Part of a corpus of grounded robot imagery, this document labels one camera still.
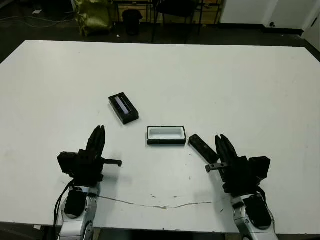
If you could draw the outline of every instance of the crack on table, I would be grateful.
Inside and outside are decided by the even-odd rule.
[[[201,202],[191,202],[191,203],[186,203],[186,204],[182,204],[182,205],[178,205],[178,206],[152,206],[152,205],[144,205],[144,204],[137,204],[137,203],[133,203],[133,202],[129,202],[129,201],[122,201],[122,200],[118,200],[115,198],[111,198],[111,197],[107,197],[107,196],[98,196],[99,198],[102,199],[107,199],[107,200],[111,200],[111,201],[116,201],[119,203],[123,203],[123,204],[129,204],[129,205],[134,205],[134,206],[138,206],[138,207],[144,207],[144,208],[154,208],[154,209],[161,209],[161,210],[167,210],[167,209],[179,209],[179,208],[183,208],[183,207],[187,207],[187,206],[192,206],[192,205],[201,205],[201,204],[214,204],[220,201],[223,201],[224,199],[226,199],[228,196],[225,196],[217,201],[201,201]]]

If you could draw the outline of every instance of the yellow bag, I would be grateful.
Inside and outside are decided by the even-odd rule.
[[[88,36],[111,30],[108,0],[75,0],[74,3],[75,20],[81,34]]]

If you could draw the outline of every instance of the chair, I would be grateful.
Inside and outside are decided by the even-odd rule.
[[[151,42],[153,43],[155,39],[158,14],[160,13],[162,14],[163,24],[165,23],[165,14],[184,18],[184,24],[187,23],[187,18],[190,17],[190,29],[184,40],[184,44],[186,44],[189,34],[192,31],[192,21],[194,19],[198,0],[152,0],[152,4],[154,9],[154,22]]]

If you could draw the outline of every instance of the trash can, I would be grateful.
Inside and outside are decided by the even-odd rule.
[[[126,33],[130,36],[139,34],[139,24],[142,15],[138,10],[126,10],[122,13]]]

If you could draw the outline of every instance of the dark floor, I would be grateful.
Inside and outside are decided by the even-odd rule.
[[[35,7],[21,6],[17,3],[9,4],[0,9],[0,19],[11,16],[34,16],[51,20],[61,20],[67,14],[56,12],[41,12],[32,15]],[[36,26],[49,26],[51,22],[34,19],[19,18],[16,21],[26,21]],[[21,22],[0,21],[0,63],[6,59],[25,40],[53,40],[53,41],[80,41],[106,43],[151,43],[153,26],[149,23],[140,25],[140,34],[128,36],[122,23],[115,24],[111,33],[94,36],[81,36],[77,23],[59,23],[47,28],[33,28]],[[298,35],[281,33],[264,33],[260,29],[221,28],[217,25],[202,27],[197,34],[198,26],[193,31],[187,44],[195,45],[255,45],[255,46],[289,46],[305,47],[320,61],[320,53],[307,41]],[[155,35],[156,44],[183,44],[186,29],[181,24],[167,24],[158,26]]]

